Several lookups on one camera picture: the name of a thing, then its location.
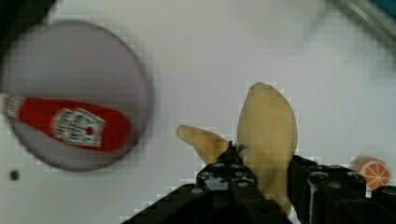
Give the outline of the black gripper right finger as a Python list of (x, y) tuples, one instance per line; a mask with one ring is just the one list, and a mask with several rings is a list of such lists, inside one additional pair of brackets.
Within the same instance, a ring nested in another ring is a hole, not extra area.
[(363, 175), (341, 165), (293, 156), (288, 197), (301, 224), (396, 224), (395, 188), (366, 195)]

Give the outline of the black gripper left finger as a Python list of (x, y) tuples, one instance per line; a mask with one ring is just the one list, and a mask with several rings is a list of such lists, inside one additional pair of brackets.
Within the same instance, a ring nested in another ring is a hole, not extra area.
[(233, 144), (196, 176), (121, 224), (292, 224), (263, 197)]

